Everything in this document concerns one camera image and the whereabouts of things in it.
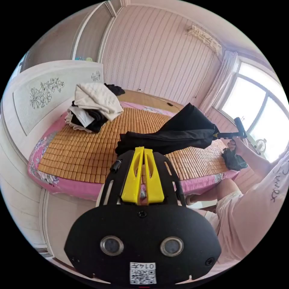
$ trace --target white curtain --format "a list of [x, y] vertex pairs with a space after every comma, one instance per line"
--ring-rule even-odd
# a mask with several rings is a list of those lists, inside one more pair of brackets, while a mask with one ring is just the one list
[[219, 93], [222, 91], [224, 86], [227, 84], [233, 68], [235, 66], [237, 60], [238, 53], [236, 51], [229, 51], [226, 50], [224, 53], [224, 58], [222, 65], [214, 79], [214, 82], [204, 98], [203, 102], [201, 103], [199, 109], [206, 115], [208, 110], [213, 105], [214, 101], [219, 96]]

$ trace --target pink bedsheet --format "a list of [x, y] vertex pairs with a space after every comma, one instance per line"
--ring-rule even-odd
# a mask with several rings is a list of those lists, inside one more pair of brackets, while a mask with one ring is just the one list
[[[174, 113], [156, 109], [152, 107], [147, 107], [135, 103], [121, 102], [123, 107], [137, 108], [141, 110], [148, 110], [156, 113], [161, 113], [169, 116], [174, 116]], [[53, 124], [52, 126], [43, 134], [35, 148], [33, 149], [29, 162], [28, 162], [28, 174], [31, 179], [33, 179], [40, 186], [47, 189], [52, 194], [64, 193], [71, 196], [97, 200], [98, 194], [100, 192], [102, 184], [80, 182], [63, 179], [57, 176], [49, 175], [38, 170], [39, 162], [43, 157], [49, 143], [52, 141], [56, 133], [65, 126], [65, 116], [67, 112], [63, 113]], [[183, 180], [181, 185], [184, 191], [184, 194], [202, 194], [210, 188], [214, 187], [222, 179], [235, 179], [239, 172], [228, 170], [224, 173], [205, 176], [196, 179]], [[142, 191], [145, 193], [145, 186], [142, 186]]]

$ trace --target white cloth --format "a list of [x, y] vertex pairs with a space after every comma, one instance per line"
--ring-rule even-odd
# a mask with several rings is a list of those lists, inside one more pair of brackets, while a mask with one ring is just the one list
[[116, 95], [99, 82], [77, 84], [74, 104], [79, 108], [97, 109], [109, 121], [123, 112]]
[[235, 51], [225, 51], [222, 65], [214, 79], [214, 82], [209, 92], [207, 93], [206, 97], [204, 98], [199, 107], [199, 110], [201, 110], [205, 115], [214, 104], [214, 101], [216, 100], [224, 86], [228, 83], [228, 80], [235, 66], [237, 56], [238, 53]]
[[77, 106], [70, 106], [67, 112], [73, 112], [77, 119], [81, 122], [83, 127], [87, 127], [94, 121], [94, 118], [90, 116], [88, 112], [86, 112], [83, 108], [79, 108]]
[[67, 114], [67, 116], [65, 117], [65, 123], [67, 123], [69, 126], [71, 126], [74, 130], [78, 129], [78, 130], [85, 130], [86, 132], [92, 132], [91, 130], [86, 129], [85, 127], [78, 126], [78, 125], [72, 123], [71, 120], [72, 120], [72, 113], [69, 112]]

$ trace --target folded clothes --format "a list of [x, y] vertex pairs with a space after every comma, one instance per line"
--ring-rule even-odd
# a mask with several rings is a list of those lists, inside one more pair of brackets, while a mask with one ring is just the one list
[[77, 106], [70, 106], [67, 112], [72, 112], [73, 115], [77, 117], [83, 127], [87, 127], [94, 121], [94, 118], [90, 116], [88, 112]]
[[[75, 114], [72, 113], [72, 119], [71, 119], [71, 123], [77, 125], [77, 126], [82, 126], [82, 123], [78, 120], [78, 118], [76, 117]], [[101, 130], [101, 127], [107, 122], [107, 118], [105, 118], [104, 116], [99, 117], [96, 120], [93, 120], [92, 123], [90, 123], [86, 129], [95, 132], [95, 133], [99, 133]]]
[[119, 95], [122, 95], [122, 94], [125, 94], [126, 92], [120, 87], [120, 86], [117, 86], [117, 85], [114, 85], [114, 84], [104, 84], [110, 91], [112, 91], [116, 96], [119, 96]]
[[109, 121], [123, 112], [116, 95], [98, 82], [77, 84], [74, 104], [83, 109], [99, 110]]
[[120, 134], [115, 152], [119, 156], [139, 146], [161, 154], [169, 154], [190, 146], [205, 149], [216, 139], [213, 134], [217, 132], [219, 130], [216, 125], [189, 103], [155, 133]]
[[99, 133], [101, 127], [108, 121], [99, 110], [79, 108], [74, 104], [74, 101], [67, 112], [72, 114], [71, 123], [77, 125], [77, 128], [86, 127], [95, 133]]
[[83, 126], [78, 126], [74, 123], [71, 122], [73, 117], [72, 112], [69, 112], [67, 114], [67, 116], [65, 117], [65, 123], [67, 123], [70, 127], [72, 127], [74, 130], [84, 130], [86, 132], [92, 132], [91, 130], [88, 130], [87, 128], [83, 127]]

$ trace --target hand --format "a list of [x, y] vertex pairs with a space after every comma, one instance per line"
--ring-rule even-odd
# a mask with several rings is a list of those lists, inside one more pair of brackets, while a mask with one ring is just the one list
[[228, 142], [228, 147], [231, 151], [236, 149], [236, 154], [239, 156], [243, 156], [249, 148], [247, 139], [241, 139], [237, 136], [234, 136], [233, 139]]

